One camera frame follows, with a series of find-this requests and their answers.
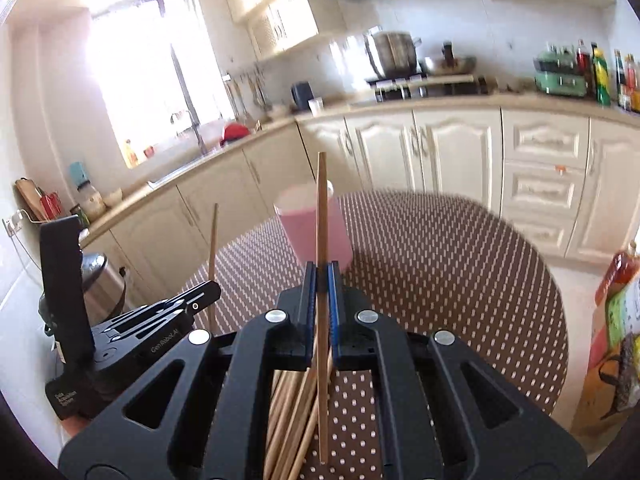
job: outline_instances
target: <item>brown patterned tablecloth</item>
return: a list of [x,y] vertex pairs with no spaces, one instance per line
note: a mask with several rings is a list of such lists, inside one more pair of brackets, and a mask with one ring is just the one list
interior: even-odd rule
[[[532,245],[463,198],[371,192],[341,197],[340,206],[354,252],[345,285],[406,330],[455,333],[551,413],[566,375],[567,333],[560,293]],[[185,288],[206,276],[205,263]],[[220,250],[220,332],[273,308],[302,276],[277,218]],[[320,465],[316,435],[300,479],[380,478],[370,373],[335,371],[330,389],[330,463]]]

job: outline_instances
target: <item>pink plastic cup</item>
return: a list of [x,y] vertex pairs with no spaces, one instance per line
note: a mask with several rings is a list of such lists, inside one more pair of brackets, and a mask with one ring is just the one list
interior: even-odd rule
[[[347,234],[340,205],[334,198],[334,186],[327,183],[329,222],[329,261],[340,263],[344,272],[353,260],[351,240]],[[316,183],[290,187],[282,192],[274,204],[276,214],[287,234],[289,244],[304,267],[316,260]]]

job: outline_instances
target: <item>tiled wall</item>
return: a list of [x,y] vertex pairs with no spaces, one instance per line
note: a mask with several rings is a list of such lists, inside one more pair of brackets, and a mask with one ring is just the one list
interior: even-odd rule
[[327,41],[285,54],[268,63],[271,98],[289,99],[296,81],[308,80],[316,95],[353,91],[373,77],[364,53],[362,33],[375,25],[383,30],[405,30],[421,38],[419,57],[441,56],[442,43],[453,42],[459,56],[477,56],[478,72],[501,83],[514,76],[533,76],[533,58],[547,41],[559,45],[597,42],[609,47],[605,11],[581,4],[529,0],[369,0],[342,2],[348,36],[338,47],[348,59],[337,67]]
[[[13,182],[25,170],[18,149],[10,99],[11,47],[0,27],[0,218],[24,203]],[[30,438],[53,463],[62,448],[63,432],[45,395],[52,373],[51,339],[38,315],[42,294],[37,232],[30,226],[9,238],[0,225],[0,390]]]

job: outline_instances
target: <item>triangular cutout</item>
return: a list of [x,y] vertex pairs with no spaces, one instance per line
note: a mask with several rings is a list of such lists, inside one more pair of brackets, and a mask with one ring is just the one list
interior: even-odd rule
[[126,407],[124,415],[147,428],[156,430],[169,405],[184,362],[174,361]]
[[489,430],[501,426],[518,413],[518,408],[471,363],[462,363],[461,368]]

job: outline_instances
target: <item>drawer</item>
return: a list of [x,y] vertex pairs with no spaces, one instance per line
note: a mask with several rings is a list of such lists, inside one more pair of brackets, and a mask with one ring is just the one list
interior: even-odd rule
[[575,219],[583,187],[581,171],[505,162],[502,208]]
[[546,256],[564,257],[575,221],[511,209],[502,209],[502,218]]
[[502,111],[505,160],[587,167],[589,118],[544,112]]

